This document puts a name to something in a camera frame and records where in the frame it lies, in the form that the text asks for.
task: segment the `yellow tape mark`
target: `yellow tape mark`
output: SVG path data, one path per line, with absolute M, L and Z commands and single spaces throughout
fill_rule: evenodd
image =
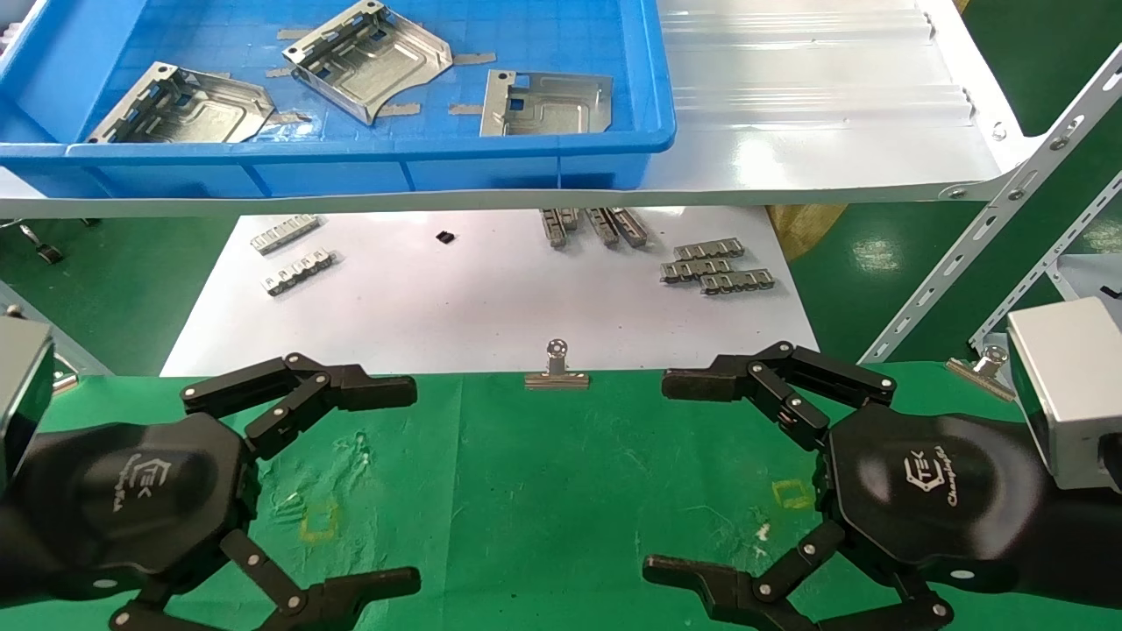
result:
M 815 494 L 801 479 L 781 479 L 772 483 L 775 503 L 791 511 L 813 507 Z
M 327 514 L 328 525 L 322 530 L 312 530 L 309 519 Z M 300 522 L 300 539 L 302 541 L 307 541 L 309 543 L 316 543 L 319 541 L 330 541 L 335 538 L 335 533 L 339 531 L 339 504 L 334 499 L 330 500 L 327 504 L 309 506 L 304 511 L 304 519 Z

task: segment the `green floor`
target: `green floor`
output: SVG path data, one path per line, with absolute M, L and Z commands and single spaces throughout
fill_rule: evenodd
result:
M 973 0 L 965 20 L 1028 134 L 1040 134 L 1122 39 L 1116 0 Z M 1122 106 L 1037 192 L 893 359 L 945 359 L 1122 167 Z M 1122 204 L 1075 252 L 1122 252 Z M 856 204 L 791 265 L 822 349 L 861 355 L 930 272 L 978 202 Z M 31 225 L 70 258 L 46 267 L 18 234 L 0 231 L 0 278 L 110 368 L 156 374 L 234 219 L 111 219 Z M 137 301 L 135 296 L 146 296 Z M 1038 286 L 1022 304 L 1056 300 Z

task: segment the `white surface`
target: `white surface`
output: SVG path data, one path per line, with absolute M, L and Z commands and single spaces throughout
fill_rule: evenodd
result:
M 249 239 L 285 216 L 246 217 L 199 296 L 163 376 L 215 375 L 300 351 L 370 373 L 541 371 L 552 338 L 572 369 L 707 366 L 720 353 L 780 340 L 817 348 L 763 209 L 636 209 L 646 252 L 605 248 L 582 218 L 562 252 L 536 210 L 337 214 L 263 257 Z M 450 245 L 434 237 L 457 235 Z M 767 267 L 776 286 L 708 298 L 668 286 L 671 248 L 739 237 L 737 268 Z M 278 298 L 265 275 L 324 247 L 337 267 Z
M 27 217 L 744 205 L 937 200 L 956 188 L 988 200 L 1040 145 L 1021 132 L 951 0 L 659 0 L 659 9 L 678 135 L 635 191 L 10 205 Z

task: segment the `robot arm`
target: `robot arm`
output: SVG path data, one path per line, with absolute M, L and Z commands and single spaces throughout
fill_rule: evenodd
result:
M 0 333 L 25 324 L 38 326 L 0 318 Z M 22 359 L 49 367 L 47 332 L 39 341 Z M 35 391 L 27 384 L 42 383 L 35 382 L 40 372 L 17 375 L 24 385 L 13 392 Z M 34 429 L 43 406 L 35 413 L 12 396 L 18 405 L 9 412 L 19 414 L 0 423 L 9 457 L 0 494 L 0 607 L 139 589 L 110 629 L 214 631 L 163 610 L 232 560 L 276 605 L 261 630 L 334 631 L 352 629 L 369 602 L 420 589 L 412 567 L 300 588 L 246 534 L 260 491 L 258 459 L 275 457 L 335 408 L 413 404 L 411 377 L 371 378 L 358 365 L 324 366 L 294 354 L 193 384 L 181 399 L 187 415 L 173 423 L 109 423 L 33 438 L 12 432 L 11 421 Z M 277 399 L 245 437 L 220 420 Z
M 790 384 L 856 410 L 830 427 Z M 710 618 L 762 631 L 940 629 L 954 611 L 928 583 L 1122 609 L 1113 579 L 1122 549 L 1109 545 L 1122 531 L 1122 495 L 1059 488 L 1024 424 L 895 412 L 895 386 L 788 342 L 719 356 L 701 371 L 668 371 L 668 397 L 747 399 L 817 452 L 824 521 L 762 576 L 651 556 L 644 578 L 691 589 Z M 817 623 L 801 615 L 788 595 L 835 552 L 893 587 L 901 604 Z

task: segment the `white shelf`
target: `white shelf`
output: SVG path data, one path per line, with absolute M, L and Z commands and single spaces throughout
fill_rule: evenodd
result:
M 1021 132 L 951 0 L 659 7 L 679 131 L 635 191 L 9 205 L 28 217 L 114 217 L 907 201 L 955 189 L 956 199 L 990 200 L 1041 144 Z

